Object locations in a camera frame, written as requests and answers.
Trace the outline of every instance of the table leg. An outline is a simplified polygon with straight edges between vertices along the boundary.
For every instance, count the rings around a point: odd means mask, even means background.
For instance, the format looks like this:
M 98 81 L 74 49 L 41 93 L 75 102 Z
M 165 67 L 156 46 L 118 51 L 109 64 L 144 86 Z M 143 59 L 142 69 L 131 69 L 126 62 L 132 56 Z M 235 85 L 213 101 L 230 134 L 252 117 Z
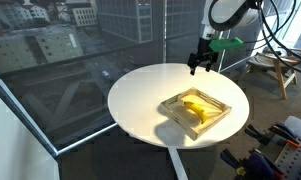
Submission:
M 168 150 L 169 150 L 169 154 L 170 154 L 174 169 L 177 173 L 178 179 L 179 180 L 188 180 L 186 171 L 183 168 L 183 165 L 180 160 L 177 149 L 169 147 Z

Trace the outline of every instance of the glass wall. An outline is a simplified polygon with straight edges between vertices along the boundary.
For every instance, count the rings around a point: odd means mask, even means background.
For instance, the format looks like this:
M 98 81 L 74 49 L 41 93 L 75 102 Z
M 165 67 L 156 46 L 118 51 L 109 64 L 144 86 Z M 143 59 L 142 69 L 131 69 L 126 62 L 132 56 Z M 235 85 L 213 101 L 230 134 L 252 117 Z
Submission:
M 164 2 L 31 2 L 0 2 L 0 78 L 60 150 L 114 123 L 116 80 L 163 62 Z

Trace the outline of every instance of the white wall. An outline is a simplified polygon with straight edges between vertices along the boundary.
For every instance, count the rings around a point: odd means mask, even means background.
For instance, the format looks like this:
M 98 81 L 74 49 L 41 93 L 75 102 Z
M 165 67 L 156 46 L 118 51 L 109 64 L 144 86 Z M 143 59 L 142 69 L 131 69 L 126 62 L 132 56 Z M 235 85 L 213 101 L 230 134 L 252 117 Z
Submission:
M 1 99 L 0 180 L 59 180 L 57 162 Z

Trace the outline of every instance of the round white table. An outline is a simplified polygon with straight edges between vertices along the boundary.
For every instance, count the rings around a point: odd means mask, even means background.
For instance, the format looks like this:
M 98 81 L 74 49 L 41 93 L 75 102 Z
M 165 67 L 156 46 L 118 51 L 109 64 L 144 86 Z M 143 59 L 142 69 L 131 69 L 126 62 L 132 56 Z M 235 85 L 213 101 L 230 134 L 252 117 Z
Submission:
M 161 102 L 191 87 L 232 107 L 224 119 L 195 141 L 159 110 Z M 109 92 L 108 107 L 113 119 L 131 136 L 169 148 L 179 179 L 187 178 L 176 149 L 207 147 L 222 141 L 239 131 L 249 114 L 248 100 L 233 81 L 202 67 L 197 67 L 192 76 L 186 64 L 174 63 L 150 65 L 122 76 Z

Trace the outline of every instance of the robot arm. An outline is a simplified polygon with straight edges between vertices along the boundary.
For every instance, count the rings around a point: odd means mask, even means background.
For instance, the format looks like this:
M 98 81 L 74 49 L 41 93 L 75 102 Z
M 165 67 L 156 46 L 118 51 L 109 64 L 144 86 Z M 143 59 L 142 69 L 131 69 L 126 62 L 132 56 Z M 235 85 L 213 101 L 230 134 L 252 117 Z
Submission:
M 258 17 L 259 6 L 256 3 L 262 3 L 262 0 L 206 0 L 201 22 L 204 30 L 199 39 L 198 52 L 191 53 L 187 63 L 192 75 L 201 62 L 208 61 L 206 71 L 209 71 L 217 61 L 218 51 L 210 46 L 215 40 L 215 32 L 252 23 Z

